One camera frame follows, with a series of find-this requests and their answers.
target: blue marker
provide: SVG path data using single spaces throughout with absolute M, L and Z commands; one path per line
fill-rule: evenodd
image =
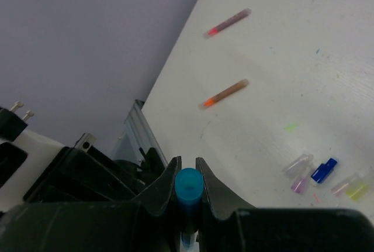
M 325 179 L 332 173 L 335 165 L 337 164 L 338 162 L 333 158 L 329 159 L 326 163 L 321 163 L 321 165 L 310 176 L 312 178 L 312 182 L 314 181 L 316 184 L 322 184 L 323 181 L 325 181 Z
M 177 173 L 174 188 L 178 203 L 187 219 L 187 225 L 181 233 L 181 241 L 184 248 L 188 250 L 196 240 L 192 219 L 201 203 L 204 189 L 203 177 L 194 168 L 184 168 Z

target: red marker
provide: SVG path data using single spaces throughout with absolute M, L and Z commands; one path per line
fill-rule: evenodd
M 243 18 L 246 18 L 249 14 L 251 14 L 251 10 L 249 8 L 242 10 L 241 12 L 235 14 L 233 17 L 228 18 L 225 22 L 217 25 L 214 28 L 211 28 L 207 33 L 207 37 L 213 37 L 214 35 L 218 34 L 222 30 L 226 29 L 227 27 L 235 24 L 236 22 L 240 21 Z

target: bolt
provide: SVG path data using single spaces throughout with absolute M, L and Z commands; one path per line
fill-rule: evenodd
M 16 110 L 18 110 L 21 107 L 23 107 L 23 103 L 17 101 L 17 102 L 14 103 L 14 106 L 11 107 L 10 111 L 15 112 Z
M 25 121 L 27 121 L 29 118 L 31 118 L 34 115 L 35 114 L 32 111 L 27 111 L 26 114 L 25 114 L 25 116 L 22 118 L 22 120 L 25 122 Z

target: orange marker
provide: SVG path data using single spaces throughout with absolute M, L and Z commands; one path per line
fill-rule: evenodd
M 213 106 L 215 103 L 221 101 L 222 99 L 230 96 L 231 94 L 245 88 L 250 82 L 248 80 L 241 80 L 236 84 L 230 86 L 229 88 L 225 89 L 224 91 L 218 93 L 217 95 L 209 98 L 207 101 L 201 104 L 202 109 L 206 109 L 210 106 Z

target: blue cap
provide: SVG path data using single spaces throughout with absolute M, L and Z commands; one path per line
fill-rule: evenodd
M 196 205 L 203 194 L 203 176 L 194 168 L 184 168 L 177 173 L 174 187 L 176 198 L 183 207 Z
M 311 178 L 315 180 L 316 183 L 322 184 L 323 181 L 331 174 L 334 170 L 335 165 L 338 162 L 331 158 L 325 164 L 321 163 L 321 165 L 315 170 L 315 172 L 311 175 Z

